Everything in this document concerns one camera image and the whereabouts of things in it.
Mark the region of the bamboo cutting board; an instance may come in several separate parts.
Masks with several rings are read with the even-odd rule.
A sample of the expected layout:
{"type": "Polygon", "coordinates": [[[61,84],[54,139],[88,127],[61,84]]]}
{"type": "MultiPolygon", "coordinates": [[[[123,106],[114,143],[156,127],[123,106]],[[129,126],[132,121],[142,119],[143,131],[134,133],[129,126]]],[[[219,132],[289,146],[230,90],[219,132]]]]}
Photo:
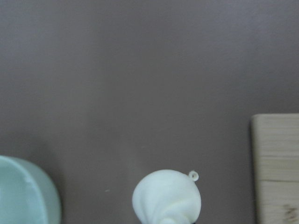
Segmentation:
{"type": "Polygon", "coordinates": [[[251,120],[259,224],[299,222],[299,115],[257,114],[251,120]]]}

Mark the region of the white steamed bun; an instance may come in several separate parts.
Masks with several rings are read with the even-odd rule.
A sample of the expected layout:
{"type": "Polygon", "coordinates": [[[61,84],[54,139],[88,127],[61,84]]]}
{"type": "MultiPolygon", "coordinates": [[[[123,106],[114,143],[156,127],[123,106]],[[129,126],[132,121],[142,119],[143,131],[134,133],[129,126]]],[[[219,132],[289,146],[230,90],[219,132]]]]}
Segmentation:
{"type": "Polygon", "coordinates": [[[195,182],[199,174],[163,169],[145,176],[132,195],[132,205],[142,224],[194,224],[201,210],[195,182]]]}

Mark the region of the mint green bowl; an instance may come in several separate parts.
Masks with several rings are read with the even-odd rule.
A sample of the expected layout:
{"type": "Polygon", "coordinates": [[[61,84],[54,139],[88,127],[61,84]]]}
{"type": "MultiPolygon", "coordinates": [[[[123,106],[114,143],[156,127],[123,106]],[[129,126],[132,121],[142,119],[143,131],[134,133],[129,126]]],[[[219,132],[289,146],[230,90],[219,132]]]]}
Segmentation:
{"type": "Polygon", "coordinates": [[[15,157],[0,157],[0,222],[59,224],[58,190],[39,166],[15,157]]]}

